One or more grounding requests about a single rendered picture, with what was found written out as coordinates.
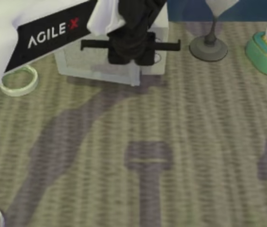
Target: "gray stand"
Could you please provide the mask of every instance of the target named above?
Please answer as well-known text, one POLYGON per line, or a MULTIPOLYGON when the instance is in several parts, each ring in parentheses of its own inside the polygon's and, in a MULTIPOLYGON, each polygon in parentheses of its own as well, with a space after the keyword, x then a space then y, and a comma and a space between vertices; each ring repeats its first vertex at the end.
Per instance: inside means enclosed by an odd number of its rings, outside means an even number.
POLYGON ((227 53, 227 45, 220 39, 216 39, 214 45, 205 44, 205 36, 200 36, 192 40, 189 46, 191 54, 203 61, 219 61, 227 53))

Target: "round base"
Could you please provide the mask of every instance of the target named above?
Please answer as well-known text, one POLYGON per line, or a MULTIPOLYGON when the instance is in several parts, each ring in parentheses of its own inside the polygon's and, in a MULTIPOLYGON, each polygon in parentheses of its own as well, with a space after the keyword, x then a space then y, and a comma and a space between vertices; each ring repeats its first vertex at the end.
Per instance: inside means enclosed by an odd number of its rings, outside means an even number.
POLYGON ((197 59, 202 61, 220 61, 227 55, 227 45, 220 39, 217 39, 213 46, 205 45, 204 41, 205 37, 200 36, 190 43, 190 52, 197 59))

